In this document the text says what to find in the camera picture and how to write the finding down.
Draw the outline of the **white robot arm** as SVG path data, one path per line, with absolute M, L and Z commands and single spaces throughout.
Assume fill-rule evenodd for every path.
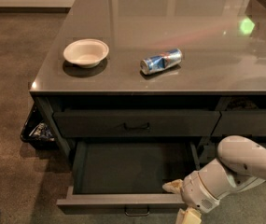
M 202 169 L 162 188 L 179 194 L 187 205 L 177 213 L 175 224 L 201 224 L 202 215 L 219 206 L 226 196 L 266 182 L 266 148 L 242 136 L 223 138 L 217 157 Z

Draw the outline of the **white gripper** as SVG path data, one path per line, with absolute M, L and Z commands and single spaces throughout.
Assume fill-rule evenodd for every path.
M 200 212 L 207 214 L 219 206 L 219 200 L 205 188 L 198 171 L 187 175 L 184 180 L 167 182 L 162 188 L 173 194 L 181 193 L 183 202 L 189 206 L 186 210 L 178 211 L 175 224 L 201 224 Z

